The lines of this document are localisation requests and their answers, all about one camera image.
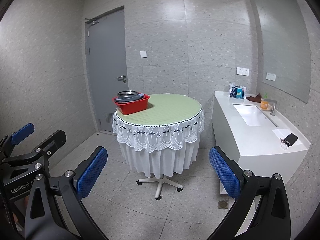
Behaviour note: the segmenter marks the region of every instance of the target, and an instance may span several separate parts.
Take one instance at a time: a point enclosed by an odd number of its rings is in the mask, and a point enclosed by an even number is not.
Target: table leg
[[[178,184],[178,183],[168,179],[163,174],[160,175],[159,179],[157,179],[157,178],[139,179],[139,180],[137,180],[137,184],[141,185],[143,182],[156,182],[156,181],[158,182],[158,187],[157,187],[157,191],[156,191],[156,195],[155,195],[156,200],[160,200],[162,198],[160,193],[161,193],[161,189],[162,189],[162,184],[163,183],[167,183],[167,184],[169,184],[171,186],[176,187],[177,191],[182,191],[182,189],[183,189],[183,185]]]

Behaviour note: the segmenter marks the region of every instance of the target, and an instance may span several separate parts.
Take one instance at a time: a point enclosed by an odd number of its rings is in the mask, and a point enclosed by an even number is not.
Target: white countertop
[[[263,110],[263,112],[278,127],[249,126],[233,104],[252,105],[260,108],[260,103],[247,99],[231,98],[228,96],[228,92],[216,91],[214,95],[227,119],[241,156],[272,155],[309,149],[310,142],[307,138],[277,110],[275,116],[270,115],[270,110]],[[286,150],[282,149],[280,139],[272,131],[274,129],[289,129],[298,136],[302,144],[293,144]]]

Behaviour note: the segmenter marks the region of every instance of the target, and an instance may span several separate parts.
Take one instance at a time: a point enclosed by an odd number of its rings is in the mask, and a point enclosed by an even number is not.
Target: gray door
[[[87,69],[98,126],[112,131],[116,105],[112,98],[127,90],[127,66],[124,43],[124,10],[99,19],[88,27]]]

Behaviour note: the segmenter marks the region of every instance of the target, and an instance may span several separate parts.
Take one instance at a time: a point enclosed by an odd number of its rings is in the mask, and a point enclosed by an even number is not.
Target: green tabletop
[[[164,125],[189,119],[201,110],[193,98],[176,94],[150,95],[146,110],[124,115],[117,109],[118,116],[136,125]]]

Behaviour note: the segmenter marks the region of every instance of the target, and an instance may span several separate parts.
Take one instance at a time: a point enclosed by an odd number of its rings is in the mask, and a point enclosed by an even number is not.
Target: white pleated fabric
[[[173,172],[181,174],[183,169],[188,169],[190,164],[196,160],[199,141],[200,133],[198,133],[196,141],[184,142],[179,150],[167,147],[149,153],[145,148],[136,151],[126,143],[120,143],[120,148],[131,170],[136,168],[137,172],[144,172],[148,178],[153,173],[159,179],[160,174],[172,177]]]
[[[200,133],[204,130],[204,112],[201,108],[190,119],[173,124],[147,126],[128,123],[115,111],[112,130],[117,134],[120,144],[125,143],[137,152],[145,150],[152,153],[166,148],[180,150],[186,143],[199,140]]]

